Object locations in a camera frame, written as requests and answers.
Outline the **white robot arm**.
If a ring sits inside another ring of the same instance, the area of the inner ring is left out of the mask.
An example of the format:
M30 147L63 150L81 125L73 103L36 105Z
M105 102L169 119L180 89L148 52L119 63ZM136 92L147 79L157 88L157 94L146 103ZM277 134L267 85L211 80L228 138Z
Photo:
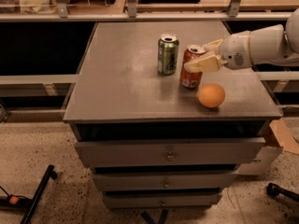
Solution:
M184 64L190 73L218 72L222 67L246 69L258 64L297 66L299 61L299 9L281 24L232 34L204 45L207 52Z

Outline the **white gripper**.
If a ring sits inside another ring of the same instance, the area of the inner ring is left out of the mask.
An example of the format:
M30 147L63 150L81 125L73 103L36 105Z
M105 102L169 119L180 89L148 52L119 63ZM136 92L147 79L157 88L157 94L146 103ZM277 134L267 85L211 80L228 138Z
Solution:
M204 44L208 51L220 51L225 67L237 70L252 67L249 56L250 31L232 34L224 40L218 39ZM217 55L208 55L190 60L184 64L189 73L218 72L222 67L221 59Z

